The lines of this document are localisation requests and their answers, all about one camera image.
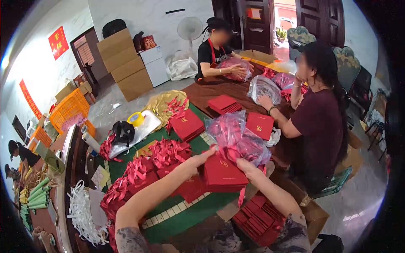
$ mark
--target tiled floor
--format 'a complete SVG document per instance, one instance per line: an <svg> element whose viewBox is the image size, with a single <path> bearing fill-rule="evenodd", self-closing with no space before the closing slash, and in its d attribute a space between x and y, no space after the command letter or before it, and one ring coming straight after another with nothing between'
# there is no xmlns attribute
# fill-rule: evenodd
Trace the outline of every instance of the tiled floor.
<svg viewBox="0 0 405 253"><path fill-rule="evenodd" d="M172 89L182 90L193 82L194 80L190 78L168 81L129 103L125 101L120 89L113 81L101 82L102 91L97 97L97 102L91 106L88 116L97 129L96 139L100 141L105 138L116 121L126 120L133 112L141 110L151 96ZM121 106L109 114L112 109L111 104L115 103L120 103ZM339 193L315 200L330 214L322 233L341 237L345 245L344 252L350 252L364 228L375 217L388 181L384 160L378 162L381 152L376 148L367 152L369 139L358 120L355 120L353 132L363 142L364 148L360 150L364 159L363 166Z"/></svg>

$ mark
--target green table felt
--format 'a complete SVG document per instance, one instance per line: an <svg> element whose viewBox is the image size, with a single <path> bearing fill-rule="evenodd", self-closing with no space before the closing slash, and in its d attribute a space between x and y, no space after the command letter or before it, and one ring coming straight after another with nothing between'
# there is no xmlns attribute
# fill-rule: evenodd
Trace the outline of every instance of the green table felt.
<svg viewBox="0 0 405 253"><path fill-rule="evenodd" d="M190 103L189 109L192 110L203 122L205 119L209 119L203 112L197 109L193 104ZM123 162L109 161L109 171L111 176L111 182L115 182L119 177L123 175L128 162L133 160L136 150L144 147L154 140L171 139L180 140L178 135L171 131L168 135L165 128L154 132L146 139L136 144L135 147L129 150L127 155L120 154L117 158L124 160ZM208 150L209 145L200 136L196 137L190 142L192 151L196 154L201 154L202 151ZM96 165L101 165L104 168L104 160L97 156L95 158ZM107 191L107 186L104 187L103 192ZM213 215L216 211L223 208L225 205L238 198L238 193L211 193L204 199L200 200L198 203L187 208L186 210L178 213L177 215L151 226L143 230L143 235L150 243L162 243L167 241L170 236L175 236L186 229L202 222L209 216ZM146 215L146 218L150 219L156 215L165 212L166 210L176 206L177 204L183 202L184 199L181 196L168 197L162 203L160 203L156 208Z"/></svg>

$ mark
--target black t-shirt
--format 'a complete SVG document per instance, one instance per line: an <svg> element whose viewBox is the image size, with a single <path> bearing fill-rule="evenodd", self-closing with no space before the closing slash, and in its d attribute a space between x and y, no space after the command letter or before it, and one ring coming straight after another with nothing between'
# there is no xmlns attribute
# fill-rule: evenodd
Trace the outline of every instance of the black t-shirt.
<svg viewBox="0 0 405 253"><path fill-rule="evenodd" d="M215 62L216 64L219 64L223 59L226 58L226 55L229 55L232 53L232 49L228 46L223 46L220 47L219 50L214 49L215 53L215 61L212 60L212 51L211 51L211 46L209 45L208 40L204 41L200 47L198 48L198 61L197 61L197 66L198 66L198 74L194 78L195 81L198 80L198 78L202 78L203 73L201 72L201 62L208 62L209 64Z"/></svg>
<svg viewBox="0 0 405 253"><path fill-rule="evenodd" d="M24 162L24 160L27 158L28 165L31 167L34 166L41 159L41 156L35 155L25 147L19 147L18 151L20 153L21 161Z"/></svg>

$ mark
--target maroon t-shirt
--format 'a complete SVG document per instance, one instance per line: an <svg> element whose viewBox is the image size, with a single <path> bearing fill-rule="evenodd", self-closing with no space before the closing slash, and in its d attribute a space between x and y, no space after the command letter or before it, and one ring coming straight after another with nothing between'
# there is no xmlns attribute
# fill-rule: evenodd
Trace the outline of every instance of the maroon t-shirt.
<svg viewBox="0 0 405 253"><path fill-rule="evenodd" d="M297 167L307 175L329 178L335 172L343 138L342 117L333 91L308 89L291 122L303 135Z"/></svg>

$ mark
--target person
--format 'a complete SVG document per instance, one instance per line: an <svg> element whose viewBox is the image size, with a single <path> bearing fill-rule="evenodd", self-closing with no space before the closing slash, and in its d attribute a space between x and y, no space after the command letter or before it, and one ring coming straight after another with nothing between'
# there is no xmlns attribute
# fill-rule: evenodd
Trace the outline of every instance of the person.
<svg viewBox="0 0 405 253"><path fill-rule="evenodd" d="M13 178L13 181L20 182L21 173L15 168L10 167L8 164L4 166L4 171L6 172L6 178Z"/></svg>
<svg viewBox="0 0 405 253"><path fill-rule="evenodd" d="M18 141L9 141L9 152L10 152L10 160L13 160L13 156L20 156L21 161L23 162L23 167L21 169L21 181L24 182L24 178L28 171L30 170L30 166L33 167L41 158L39 155L35 155L29 149L25 148L21 143Z"/></svg>
<svg viewBox="0 0 405 253"><path fill-rule="evenodd" d="M204 164L208 157L214 155L216 147L207 152L196 155L176 167L164 178L154 182L146 188L134 194L117 211L115 218L115 241L120 253L149 252L149 246L140 233L138 223L146 213L155 208L160 202L174 192L184 181L198 173L197 168ZM267 252L308 252L310 244L308 241L305 217L301 212L295 199L282 188L267 178L261 170L252 163L244 160L237 160L238 168L243 171L249 181L268 198L275 208L280 211L286 219L284 230L278 239L266 248ZM218 231L222 235L221 242L217 245L207 245L209 250L205 251L201 245L195 248L196 252L240 252L235 245L241 246L239 238L230 228L228 223L224 230L231 229L229 238L223 238L224 231Z"/></svg>
<svg viewBox="0 0 405 253"><path fill-rule="evenodd" d="M32 239L34 240L34 245L37 249L46 253L57 253L55 246L52 245L51 240L54 239L52 234L48 234L41 227L36 227L32 231Z"/></svg>
<svg viewBox="0 0 405 253"><path fill-rule="evenodd" d="M245 68L242 68L240 64L221 69L210 67L212 63L219 64L221 60L226 59L229 56L237 58L242 57L232 51L227 45L232 36L232 29L228 22L219 18L211 17L207 20L207 25L208 26L204 29L203 33L207 29L209 37L198 48L198 73L194 80L197 82L203 80L204 77L220 76L230 73L245 77L247 71Z"/></svg>
<svg viewBox="0 0 405 253"><path fill-rule="evenodd" d="M308 83L309 89L301 96L303 82ZM300 136L289 173L309 195L328 186L337 164L347 154L348 129L343 97L332 49L321 42L312 42L303 47L297 59L291 92L291 107L295 112L291 118L283 116L271 98L258 98L285 137Z"/></svg>

